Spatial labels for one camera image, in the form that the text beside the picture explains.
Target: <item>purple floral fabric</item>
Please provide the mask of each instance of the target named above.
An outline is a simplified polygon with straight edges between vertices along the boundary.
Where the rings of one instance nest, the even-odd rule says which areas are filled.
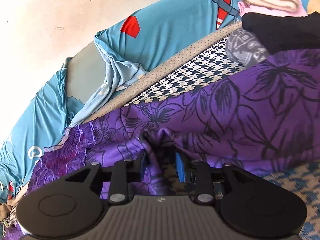
[[[91,162],[150,159],[137,194],[168,194],[159,165],[167,149],[212,167],[255,173],[319,159],[320,49],[279,52],[250,69],[160,102],[129,105],[72,128],[62,148],[36,164],[28,192]],[[101,193],[108,194],[108,183]]]

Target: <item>metal screw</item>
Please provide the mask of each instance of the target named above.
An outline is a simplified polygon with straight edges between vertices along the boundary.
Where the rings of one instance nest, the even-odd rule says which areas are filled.
[[[162,203],[162,202],[164,202],[164,201],[165,201],[165,198],[164,198],[164,197],[160,197],[160,198],[158,198],[158,199],[157,199],[157,201],[159,201],[159,202],[161,202],[161,203]]]
[[[112,202],[121,202],[121,201],[125,200],[125,195],[123,195],[121,193],[113,194],[110,196],[110,200]]]
[[[210,194],[201,194],[198,196],[198,200],[201,202],[210,202],[211,200],[213,200],[213,196],[211,196]]]

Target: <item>pink fabric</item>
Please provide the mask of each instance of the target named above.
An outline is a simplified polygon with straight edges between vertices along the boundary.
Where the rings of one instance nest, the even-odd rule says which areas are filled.
[[[245,13],[248,12],[255,12],[260,14],[266,14],[266,15],[272,15],[272,16],[279,16],[279,17],[285,17],[285,16],[307,16],[306,10],[302,6],[301,0],[299,0],[299,7],[296,12],[290,13],[286,11],[276,10],[276,9],[267,9],[265,7],[255,6],[255,5],[246,5],[244,2],[238,2],[239,6],[239,14],[242,17]]]

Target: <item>beige floor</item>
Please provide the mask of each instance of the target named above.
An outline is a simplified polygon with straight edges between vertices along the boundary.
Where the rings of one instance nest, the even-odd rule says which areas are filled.
[[[0,141],[66,57],[156,1],[0,0]]]

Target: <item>white circle print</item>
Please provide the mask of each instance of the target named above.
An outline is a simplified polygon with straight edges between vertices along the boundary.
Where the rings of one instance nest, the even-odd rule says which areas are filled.
[[[32,146],[29,150],[28,150],[28,156],[29,158],[32,160],[33,158],[40,158],[42,156],[42,150],[40,147],[38,146]]]

